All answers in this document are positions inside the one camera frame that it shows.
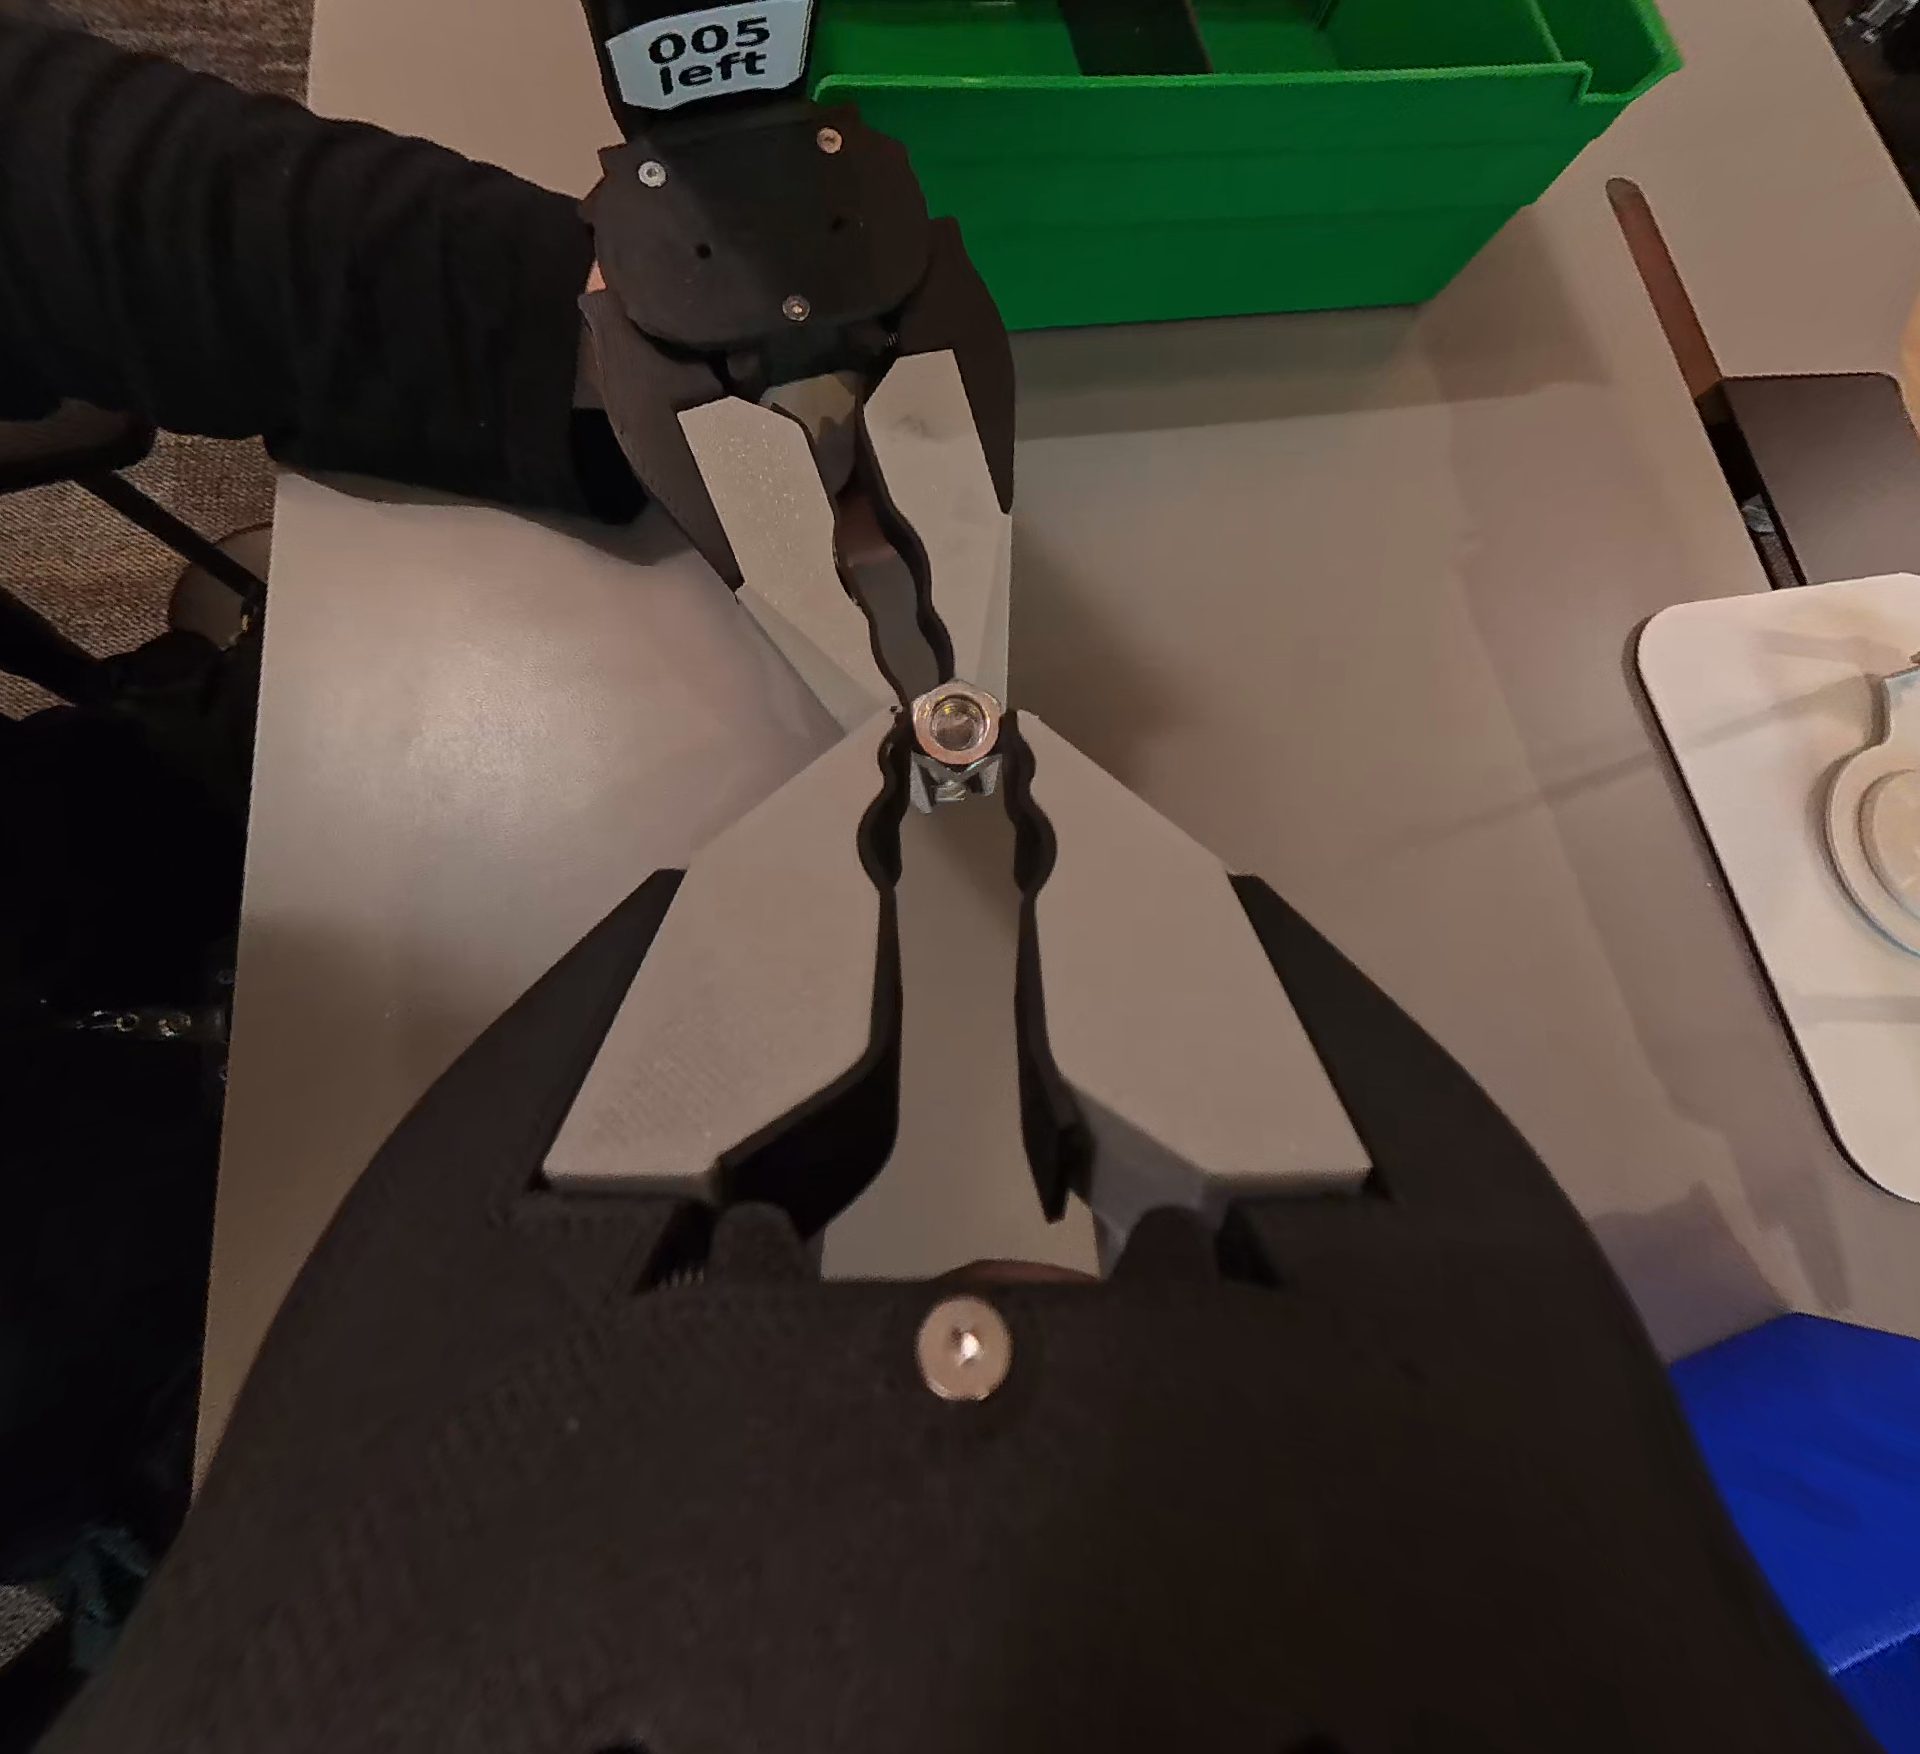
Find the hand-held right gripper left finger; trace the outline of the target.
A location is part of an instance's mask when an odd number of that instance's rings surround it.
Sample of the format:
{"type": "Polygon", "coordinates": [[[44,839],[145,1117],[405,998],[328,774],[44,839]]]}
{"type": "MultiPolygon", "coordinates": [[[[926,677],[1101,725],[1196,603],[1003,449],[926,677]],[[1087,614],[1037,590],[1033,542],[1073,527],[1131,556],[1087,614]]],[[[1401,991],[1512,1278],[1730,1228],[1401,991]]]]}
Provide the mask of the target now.
{"type": "Polygon", "coordinates": [[[902,713],[878,713],[673,876],[543,1156],[556,1192],[837,1221],[902,1131],[902,713]]]}

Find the green plastic bin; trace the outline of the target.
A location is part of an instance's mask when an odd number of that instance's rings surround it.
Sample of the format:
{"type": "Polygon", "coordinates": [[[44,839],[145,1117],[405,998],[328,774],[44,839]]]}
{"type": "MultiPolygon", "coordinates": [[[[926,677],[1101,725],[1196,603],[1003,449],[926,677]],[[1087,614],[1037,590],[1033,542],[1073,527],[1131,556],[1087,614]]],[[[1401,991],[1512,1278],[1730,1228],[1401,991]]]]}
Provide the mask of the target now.
{"type": "Polygon", "coordinates": [[[1083,81],[1060,0],[827,0],[812,99],[906,143],[1009,328],[1438,296],[1677,50],[1655,0],[1190,0],[1083,81]]]}

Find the blue plastic bin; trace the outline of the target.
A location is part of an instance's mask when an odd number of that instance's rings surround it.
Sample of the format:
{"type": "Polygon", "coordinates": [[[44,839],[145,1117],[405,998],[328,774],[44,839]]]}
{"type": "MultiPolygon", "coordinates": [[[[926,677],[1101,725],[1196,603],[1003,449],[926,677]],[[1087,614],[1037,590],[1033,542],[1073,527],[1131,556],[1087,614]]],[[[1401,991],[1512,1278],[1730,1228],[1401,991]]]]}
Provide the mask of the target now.
{"type": "Polygon", "coordinates": [[[1918,1750],[1918,1339],[1784,1315],[1670,1385],[1830,1677],[1886,1750],[1918,1750]]]}

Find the person's black clothed body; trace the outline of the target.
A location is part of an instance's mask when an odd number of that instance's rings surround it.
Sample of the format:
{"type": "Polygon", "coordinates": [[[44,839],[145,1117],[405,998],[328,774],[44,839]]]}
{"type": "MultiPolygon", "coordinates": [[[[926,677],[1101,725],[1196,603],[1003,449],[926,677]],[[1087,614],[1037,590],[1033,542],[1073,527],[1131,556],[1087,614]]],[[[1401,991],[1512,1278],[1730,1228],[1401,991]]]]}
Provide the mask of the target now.
{"type": "Polygon", "coordinates": [[[164,636],[3,717],[3,1584],[179,1532],[205,1339],[253,675],[164,636]]]}

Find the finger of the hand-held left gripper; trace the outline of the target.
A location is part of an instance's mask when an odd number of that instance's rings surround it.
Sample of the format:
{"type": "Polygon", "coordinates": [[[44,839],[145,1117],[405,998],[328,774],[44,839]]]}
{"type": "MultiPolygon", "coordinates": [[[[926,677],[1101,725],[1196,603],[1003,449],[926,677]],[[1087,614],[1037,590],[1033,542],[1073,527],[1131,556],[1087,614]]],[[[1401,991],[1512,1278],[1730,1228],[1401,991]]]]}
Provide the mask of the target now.
{"type": "Polygon", "coordinates": [[[736,553],[736,599],[841,730],[902,713],[874,621],[837,560],[837,521],[810,434],[766,404],[721,398],[677,417],[708,499],[736,553]]]}
{"type": "Polygon", "coordinates": [[[954,351],[898,357],[859,417],[861,480],[902,556],[929,688],[1012,701],[1012,508],[954,351]]]}

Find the black flat desk plate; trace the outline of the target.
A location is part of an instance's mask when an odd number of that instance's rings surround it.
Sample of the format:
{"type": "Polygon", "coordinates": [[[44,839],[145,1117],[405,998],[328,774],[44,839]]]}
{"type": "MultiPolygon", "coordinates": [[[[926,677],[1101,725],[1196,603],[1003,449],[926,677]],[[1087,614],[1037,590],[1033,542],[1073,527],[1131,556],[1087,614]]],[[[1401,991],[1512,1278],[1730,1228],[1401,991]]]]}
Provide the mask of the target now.
{"type": "Polygon", "coordinates": [[[1727,380],[1800,582],[1918,576],[1918,425],[1890,374],[1727,380]]]}

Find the person's left forearm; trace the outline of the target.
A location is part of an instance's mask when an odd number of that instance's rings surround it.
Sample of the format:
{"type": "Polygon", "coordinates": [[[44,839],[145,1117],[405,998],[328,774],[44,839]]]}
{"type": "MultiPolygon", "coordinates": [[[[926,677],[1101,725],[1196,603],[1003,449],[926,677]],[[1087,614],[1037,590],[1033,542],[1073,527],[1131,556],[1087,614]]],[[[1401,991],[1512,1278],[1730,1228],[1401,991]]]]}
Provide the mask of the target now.
{"type": "Polygon", "coordinates": [[[84,402],[301,471],[626,523],[591,232],[424,140],[3,20],[3,421],[84,402]]]}

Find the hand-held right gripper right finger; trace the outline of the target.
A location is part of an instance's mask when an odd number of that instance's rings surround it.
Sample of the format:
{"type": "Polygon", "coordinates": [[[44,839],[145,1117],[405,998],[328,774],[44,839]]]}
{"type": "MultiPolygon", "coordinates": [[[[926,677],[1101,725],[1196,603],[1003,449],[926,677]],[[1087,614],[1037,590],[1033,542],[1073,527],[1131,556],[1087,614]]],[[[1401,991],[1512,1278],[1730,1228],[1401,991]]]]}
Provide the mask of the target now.
{"type": "Polygon", "coordinates": [[[1019,1139],[1115,1262],[1145,1216],[1352,1196],[1374,1158],[1231,869],[1033,712],[1009,736],[1019,1139]]]}

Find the white document stand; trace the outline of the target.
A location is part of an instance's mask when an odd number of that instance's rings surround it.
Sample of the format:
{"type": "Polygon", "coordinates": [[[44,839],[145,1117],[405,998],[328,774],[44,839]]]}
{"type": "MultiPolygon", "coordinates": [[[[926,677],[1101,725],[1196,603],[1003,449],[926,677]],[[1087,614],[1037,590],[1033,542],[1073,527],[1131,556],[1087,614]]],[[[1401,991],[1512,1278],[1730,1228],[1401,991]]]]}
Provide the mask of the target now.
{"type": "Polygon", "coordinates": [[[1677,603],[1636,667],[1825,1128],[1918,1203],[1918,576],[1677,603]]]}

